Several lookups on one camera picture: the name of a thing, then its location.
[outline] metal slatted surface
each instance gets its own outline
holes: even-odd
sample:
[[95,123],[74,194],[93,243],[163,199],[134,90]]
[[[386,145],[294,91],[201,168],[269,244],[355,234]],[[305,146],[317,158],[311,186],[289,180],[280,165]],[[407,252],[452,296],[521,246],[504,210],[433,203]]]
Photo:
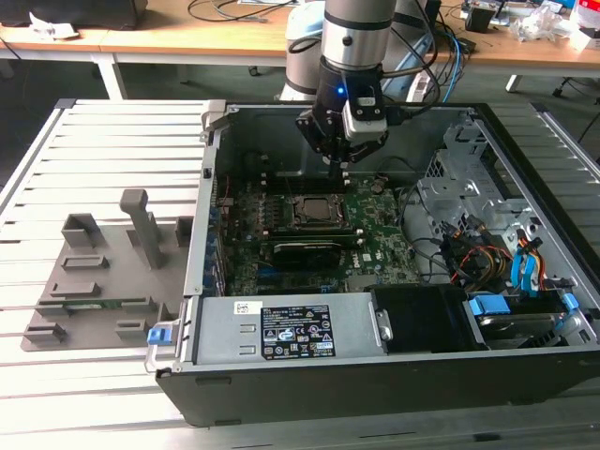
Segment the metal slatted surface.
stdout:
[[[567,214],[600,254],[600,172],[532,105],[490,105]],[[504,179],[508,173],[501,173]]]
[[[123,188],[145,188],[158,222],[193,215],[205,110],[202,101],[80,101],[55,111],[54,126],[32,146],[30,167],[0,199],[0,435],[181,420],[145,373],[144,349],[27,353],[18,334],[63,246],[68,213],[127,223]],[[109,392],[145,395],[115,408]]]
[[[9,195],[0,196],[0,208],[6,206],[0,210],[0,333],[20,333],[27,325],[31,311],[24,308],[43,290],[63,243],[67,212],[91,212],[100,224],[125,221],[118,193],[134,187],[148,189],[148,209],[159,221],[193,212],[204,109],[199,101],[88,100],[54,115],[55,126],[42,131],[20,166],[22,176],[11,179]],[[192,134],[139,140],[131,134],[136,126],[146,132],[148,125]],[[570,448],[577,439],[597,442],[595,435],[588,438],[589,422],[600,411],[600,397],[588,395],[598,392],[593,383],[570,391],[571,397],[524,407],[193,429],[145,373],[145,349],[28,353],[20,343],[19,336],[0,337],[3,449],[420,447],[424,436],[436,436],[443,448],[462,449],[474,448],[474,430],[496,431],[499,423],[506,435],[566,440]],[[318,397],[315,402],[318,408]],[[548,437],[550,424],[561,427]]]

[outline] warning label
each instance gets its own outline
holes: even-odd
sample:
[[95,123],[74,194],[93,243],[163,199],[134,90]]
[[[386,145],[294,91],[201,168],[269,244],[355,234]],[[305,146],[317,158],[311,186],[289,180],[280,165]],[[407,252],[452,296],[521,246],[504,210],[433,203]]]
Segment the warning label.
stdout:
[[329,306],[264,307],[261,312],[264,359],[336,355]]

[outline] blue cable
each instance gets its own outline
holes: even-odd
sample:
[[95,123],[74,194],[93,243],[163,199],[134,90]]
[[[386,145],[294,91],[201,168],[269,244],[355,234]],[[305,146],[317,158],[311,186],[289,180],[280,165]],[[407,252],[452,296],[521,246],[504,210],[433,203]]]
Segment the blue cable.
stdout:
[[454,41],[454,46],[457,49],[457,63],[454,65],[454,71],[452,72],[452,79],[450,80],[450,85],[448,86],[446,95],[443,96],[442,103],[446,102],[446,100],[450,97],[450,94],[452,94],[452,91],[454,90],[455,83],[457,82],[458,66],[460,66],[460,44],[458,43],[457,39],[454,36],[452,36],[448,33],[445,33],[445,34]]

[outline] gray floor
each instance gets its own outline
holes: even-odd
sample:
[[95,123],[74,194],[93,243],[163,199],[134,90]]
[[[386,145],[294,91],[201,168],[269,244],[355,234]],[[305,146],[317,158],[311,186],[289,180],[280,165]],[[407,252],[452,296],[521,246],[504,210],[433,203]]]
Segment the gray floor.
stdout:
[[[36,137],[57,99],[106,98],[102,81],[93,74],[92,64],[16,61],[12,66],[14,78],[0,80],[0,187]],[[121,69],[129,98],[269,101],[284,83],[282,68],[261,67],[262,76],[251,78],[246,67],[190,67],[192,81],[188,84],[177,81],[175,66],[122,65]],[[566,85],[564,98],[555,98],[551,93],[560,81],[525,77],[519,92],[508,94],[504,90],[506,76],[475,75],[467,67],[451,101],[541,102],[578,137],[600,111],[600,106],[593,105],[600,97],[599,84],[581,80],[588,84],[574,84],[581,92]],[[590,130],[583,146],[595,158],[600,157],[600,121]]]

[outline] blue latch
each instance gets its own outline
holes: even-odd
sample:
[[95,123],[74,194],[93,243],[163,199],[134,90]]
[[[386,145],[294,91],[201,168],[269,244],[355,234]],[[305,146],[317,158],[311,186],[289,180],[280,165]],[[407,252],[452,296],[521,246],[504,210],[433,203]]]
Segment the blue latch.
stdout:
[[170,345],[172,333],[171,328],[152,328],[148,332],[148,345]]
[[569,312],[572,312],[574,309],[579,308],[578,300],[571,293],[566,293],[565,295],[563,295],[562,302],[569,309]]
[[[537,297],[538,291],[532,286],[532,276],[535,270],[535,258],[531,255],[523,255],[520,252],[521,247],[517,248],[513,266],[510,270],[510,282],[514,287],[519,287],[523,292],[528,293],[531,297]],[[521,264],[525,260],[525,268],[521,277]]]
[[474,299],[469,300],[469,306],[475,316],[484,314],[510,314],[510,307],[506,299],[499,294],[476,295]]

